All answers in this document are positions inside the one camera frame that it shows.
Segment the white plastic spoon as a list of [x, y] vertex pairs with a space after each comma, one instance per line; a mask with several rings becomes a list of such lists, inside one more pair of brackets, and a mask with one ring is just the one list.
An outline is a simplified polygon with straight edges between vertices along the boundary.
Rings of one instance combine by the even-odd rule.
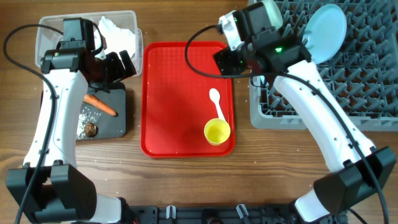
[[209, 97], [210, 97], [210, 100], [215, 104], [218, 118], [223, 121], [226, 121], [224, 114], [222, 112], [221, 106], [220, 106], [221, 95], [220, 95], [219, 91], [216, 88], [211, 88], [209, 90]]

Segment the orange carrot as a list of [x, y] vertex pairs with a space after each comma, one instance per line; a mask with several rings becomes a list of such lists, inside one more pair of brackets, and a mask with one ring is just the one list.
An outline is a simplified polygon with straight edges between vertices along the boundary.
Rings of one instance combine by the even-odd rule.
[[84, 96], [83, 101], [91, 106], [94, 106], [95, 108], [105, 112], [106, 114], [110, 115], [110, 116], [117, 116], [118, 113], [112, 109], [111, 107], [109, 107], [107, 104], [103, 103], [101, 100], [99, 100], [97, 97], [95, 97], [94, 95], [88, 95], [86, 94]]

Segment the black tray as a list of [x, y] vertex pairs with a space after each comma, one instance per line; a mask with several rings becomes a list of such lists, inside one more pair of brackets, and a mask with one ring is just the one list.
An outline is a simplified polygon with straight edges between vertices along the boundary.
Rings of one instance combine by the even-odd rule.
[[93, 139], [119, 138], [126, 132], [126, 89], [122, 83], [111, 87], [109, 93], [94, 94], [99, 100], [114, 109], [118, 115], [110, 116], [83, 101], [83, 95], [94, 93], [86, 81], [56, 81], [53, 83], [56, 95], [55, 121], [50, 137], [52, 142], [71, 143], [76, 141], [79, 114], [83, 110], [102, 112], [97, 124], [98, 133]]

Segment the white rice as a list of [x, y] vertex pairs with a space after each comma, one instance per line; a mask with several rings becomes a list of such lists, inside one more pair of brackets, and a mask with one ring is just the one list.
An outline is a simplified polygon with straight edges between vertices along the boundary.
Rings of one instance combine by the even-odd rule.
[[102, 112], [83, 110], [79, 114], [76, 139], [91, 139], [98, 133], [98, 122]]

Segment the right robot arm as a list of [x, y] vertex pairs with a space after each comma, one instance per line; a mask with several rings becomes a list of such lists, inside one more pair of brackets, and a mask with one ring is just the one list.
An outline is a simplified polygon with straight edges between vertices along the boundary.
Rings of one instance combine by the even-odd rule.
[[356, 129], [296, 36], [250, 37], [238, 52], [225, 48], [213, 55], [193, 39], [155, 43], [144, 60], [150, 68], [142, 78], [141, 148], [148, 156], [210, 156], [219, 144], [233, 147], [232, 94], [226, 90], [211, 104], [212, 82], [264, 76], [300, 115], [330, 170], [293, 203], [295, 215], [310, 223], [382, 194], [396, 163], [394, 153], [376, 149]]

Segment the red plastic tray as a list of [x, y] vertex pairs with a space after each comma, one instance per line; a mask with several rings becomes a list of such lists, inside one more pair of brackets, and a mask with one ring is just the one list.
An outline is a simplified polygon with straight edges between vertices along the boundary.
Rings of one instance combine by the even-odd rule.
[[209, 91], [221, 95], [226, 121], [234, 125], [233, 82], [203, 77], [185, 62], [185, 42], [153, 42], [144, 50], [140, 146], [152, 158], [218, 157], [235, 147], [236, 136], [212, 146], [205, 124], [217, 118]]

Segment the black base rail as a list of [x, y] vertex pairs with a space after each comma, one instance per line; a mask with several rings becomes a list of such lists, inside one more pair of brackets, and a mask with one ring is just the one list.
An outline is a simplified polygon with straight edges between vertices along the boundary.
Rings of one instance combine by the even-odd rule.
[[239, 204], [235, 207], [134, 206], [122, 223], [140, 224], [297, 224], [304, 220], [289, 204], [258, 207]]

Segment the yellow cup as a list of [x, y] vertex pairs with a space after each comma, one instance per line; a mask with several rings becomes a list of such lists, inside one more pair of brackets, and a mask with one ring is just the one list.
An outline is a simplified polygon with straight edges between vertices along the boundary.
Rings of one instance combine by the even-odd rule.
[[219, 146], [228, 140], [231, 134], [229, 124], [219, 118], [209, 120], [204, 127], [206, 140], [213, 146]]

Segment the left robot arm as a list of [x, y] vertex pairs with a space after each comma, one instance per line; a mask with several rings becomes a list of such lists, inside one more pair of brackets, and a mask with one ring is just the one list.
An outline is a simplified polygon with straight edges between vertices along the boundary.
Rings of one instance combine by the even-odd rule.
[[121, 197], [96, 192], [76, 168], [76, 130], [88, 82], [114, 83], [135, 74], [127, 51], [105, 60], [84, 47], [48, 50], [42, 58], [44, 92], [39, 122], [20, 169], [11, 169], [6, 186], [19, 204], [16, 221], [31, 223], [137, 223]]

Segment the clear plastic bin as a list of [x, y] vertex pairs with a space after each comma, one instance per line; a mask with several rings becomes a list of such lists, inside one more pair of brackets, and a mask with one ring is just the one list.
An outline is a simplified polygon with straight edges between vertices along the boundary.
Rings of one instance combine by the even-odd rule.
[[137, 18], [134, 11], [104, 11], [45, 16], [41, 18], [39, 23], [63, 31], [63, 20], [76, 17], [91, 20], [98, 25], [99, 30], [94, 33], [95, 47], [98, 48], [100, 46], [99, 34], [104, 39], [104, 47], [102, 52], [96, 56], [97, 58], [105, 59], [108, 53], [116, 52], [118, 54], [123, 50], [127, 50], [136, 69], [136, 76], [138, 77], [141, 74], [144, 41], [142, 31], [137, 26]]

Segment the grey dishwasher rack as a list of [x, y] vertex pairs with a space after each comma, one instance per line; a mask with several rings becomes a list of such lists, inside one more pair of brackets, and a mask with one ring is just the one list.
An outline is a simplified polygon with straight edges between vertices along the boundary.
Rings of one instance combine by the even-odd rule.
[[303, 34], [321, 7], [335, 4], [347, 19], [337, 53], [318, 65], [325, 85], [362, 131], [397, 131], [397, 1], [276, 0], [282, 36]]

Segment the white crumpled paper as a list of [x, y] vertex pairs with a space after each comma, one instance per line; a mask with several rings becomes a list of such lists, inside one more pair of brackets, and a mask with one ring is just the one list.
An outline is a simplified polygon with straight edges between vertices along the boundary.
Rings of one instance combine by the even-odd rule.
[[129, 29], [117, 27], [113, 21], [104, 16], [98, 23], [99, 31], [103, 40], [103, 49], [96, 55], [97, 58], [105, 59], [111, 52], [120, 53], [127, 50], [133, 58], [136, 54], [136, 36]]

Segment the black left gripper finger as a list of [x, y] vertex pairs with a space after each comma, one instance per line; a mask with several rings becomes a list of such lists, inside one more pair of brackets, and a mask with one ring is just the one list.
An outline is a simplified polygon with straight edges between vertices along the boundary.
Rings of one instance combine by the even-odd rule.
[[124, 78], [132, 77], [137, 72], [136, 72], [136, 68], [135, 68], [135, 66], [132, 63], [131, 58], [130, 58], [127, 50], [120, 51], [119, 54], [121, 56], [122, 63], [124, 65], [123, 77]]
[[125, 79], [125, 69], [117, 53], [111, 52], [106, 55], [106, 81], [120, 82]]

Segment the green bowl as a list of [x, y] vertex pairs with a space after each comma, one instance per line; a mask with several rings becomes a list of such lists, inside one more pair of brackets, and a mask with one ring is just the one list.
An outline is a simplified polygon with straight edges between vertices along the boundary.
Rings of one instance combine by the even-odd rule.
[[266, 9], [271, 26], [275, 27], [276, 30], [279, 30], [283, 25], [283, 18], [277, 4], [274, 0], [263, 0], [262, 3]]

